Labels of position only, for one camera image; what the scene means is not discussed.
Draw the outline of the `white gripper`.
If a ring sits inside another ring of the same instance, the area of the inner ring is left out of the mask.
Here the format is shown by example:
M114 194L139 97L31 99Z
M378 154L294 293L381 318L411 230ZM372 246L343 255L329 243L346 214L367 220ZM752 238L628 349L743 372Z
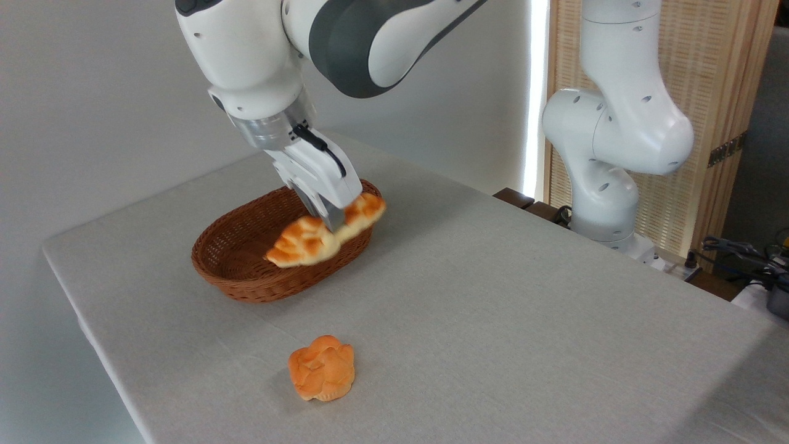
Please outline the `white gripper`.
M287 144L265 153L288 188L296 191L310 214L336 233L346 224L344 208L362 192L361 181L343 149L310 128L294 128Z

